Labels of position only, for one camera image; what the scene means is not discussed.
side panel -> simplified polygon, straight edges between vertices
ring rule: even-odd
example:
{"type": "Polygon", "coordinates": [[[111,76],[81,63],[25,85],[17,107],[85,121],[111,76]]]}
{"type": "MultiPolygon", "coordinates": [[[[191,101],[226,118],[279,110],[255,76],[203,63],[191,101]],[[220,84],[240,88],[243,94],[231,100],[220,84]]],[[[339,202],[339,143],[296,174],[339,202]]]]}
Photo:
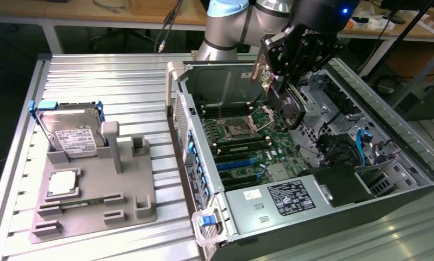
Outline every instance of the side panel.
{"type": "Polygon", "coordinates": [[[320,237],[363,225],[391,213],[395,209],[426,195],[434,187],[426,187],[375,202],[348,209],[334,215],[296,224],[230,244],[216,250],[212,261],[251,260],[288,247],[300,245],[320,237]]]}

cardboard box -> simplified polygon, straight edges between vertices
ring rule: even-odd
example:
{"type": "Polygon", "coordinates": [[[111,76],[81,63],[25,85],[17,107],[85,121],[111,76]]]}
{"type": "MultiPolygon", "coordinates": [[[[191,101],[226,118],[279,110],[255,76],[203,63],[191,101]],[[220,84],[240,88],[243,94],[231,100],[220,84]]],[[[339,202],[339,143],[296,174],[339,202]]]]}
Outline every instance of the cardboard box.
{"type": "Polygon", "coordinates": [[[176,0],[129,0],[129,10],[133,15],[166,16],[175,3],[176,0]]]}

warning sticker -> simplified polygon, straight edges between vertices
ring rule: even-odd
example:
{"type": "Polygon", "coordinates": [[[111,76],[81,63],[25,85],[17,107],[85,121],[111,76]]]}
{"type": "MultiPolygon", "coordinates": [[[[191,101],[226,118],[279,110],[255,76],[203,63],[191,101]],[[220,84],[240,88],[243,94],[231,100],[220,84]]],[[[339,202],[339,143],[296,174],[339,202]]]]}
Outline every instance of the warning sticker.
{"type": "Polygon", "coordinates": [[[67,154],[96,151],[91,129],[56,130],[56,136],[67,154]]]}
{"type": "Polygon", "coordinates": [[[267,188],[274,199],[278,212],[282,216],[287,216],[315,208],[315,204],[302,181],[291,181],[267,188]]]}

floor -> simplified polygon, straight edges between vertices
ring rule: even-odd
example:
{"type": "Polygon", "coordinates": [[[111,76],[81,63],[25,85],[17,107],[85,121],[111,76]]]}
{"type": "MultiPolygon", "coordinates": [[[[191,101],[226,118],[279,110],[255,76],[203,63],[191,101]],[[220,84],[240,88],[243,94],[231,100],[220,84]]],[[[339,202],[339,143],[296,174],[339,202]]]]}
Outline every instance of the floor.
{"type": "MultiPolygon", "coordinates": [[[[123,36],[103,40],[91,45],[88,39],[107,33],[105,28],[57,27],[63,48],[67,53],[121,53],[123,36]]],[[[151,32],[155,39],[158,30],[151,32]]],[[[187,53],[196,49],[203,39],[200,32],[172,31],[166,52],[187,53]]],[[[359,44],[358,49],[351,45],[342,52],[340,58],[351,68],[367,57],[374,41],[359,44]]],[[[239,51],[248,50],[242,46],[239,51]]],[[[152,44],[131,38],[127,46],[128,53],[152,53],[152,44]]],[[[0,23],[0,160],[5,159],[11,147],[15,127],[23,109],[23,100],[32,75],[32,69],[39,53],[49,53],[43,30],[33,25],[13,25],[0,23]]],[[[378,75],[389,73],[382,68],[378,75]]],[[[0,177],[5,161],[0,161],[0,177]]]]}

metal bracket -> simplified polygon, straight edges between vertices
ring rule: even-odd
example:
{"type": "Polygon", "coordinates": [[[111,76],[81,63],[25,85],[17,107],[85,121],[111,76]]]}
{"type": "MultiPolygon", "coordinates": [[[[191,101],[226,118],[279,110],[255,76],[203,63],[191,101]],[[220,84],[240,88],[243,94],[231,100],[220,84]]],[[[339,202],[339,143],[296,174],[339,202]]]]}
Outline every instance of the metal bracket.
{"type": "Polygon", "coordinates": [[[166,69],[166,106],[171,105],[172,81],[179,82],[184,79],[187,72],[182,61],[170,61],[166,69]]]}

